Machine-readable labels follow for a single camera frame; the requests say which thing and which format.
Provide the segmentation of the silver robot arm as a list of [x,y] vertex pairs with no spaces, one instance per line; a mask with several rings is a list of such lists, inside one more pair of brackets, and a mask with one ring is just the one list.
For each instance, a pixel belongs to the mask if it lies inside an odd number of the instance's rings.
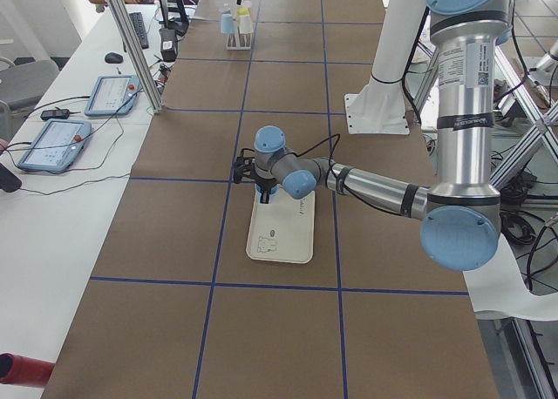
[[514,0],[391,0],[369,83],[346,98],[352,133],[393,134],[405,125],[393,110],[424,25],[436,48],[439,109],[437,181],[430,187],[391,179],[336,162],[306,159],[269,125],[240,154],[233,179],[250,179],[261,202],[281,187],[299,200],[317,186],[350,195],[380,212],[421,223],[420,240],[437,263],[471,271],[495,255],[500,193],[491,184],[493,73],[498,44],[511,31]]

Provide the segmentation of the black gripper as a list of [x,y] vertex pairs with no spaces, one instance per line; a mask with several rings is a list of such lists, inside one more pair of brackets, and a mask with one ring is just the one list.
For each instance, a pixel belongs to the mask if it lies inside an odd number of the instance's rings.
[[242,148],[240,150],[233,164],[233,181],[236,184],[240,184],[251,179],[256,185],[261,186],[260,202],[262,204],[268,204],[271,196],[271,188],[265,186],[277,184],[277,181],[274,178],[267,179],[259,175],[255,169],[255,156],[248,156],[245,152],[254,152],[254,150],[250,148]]

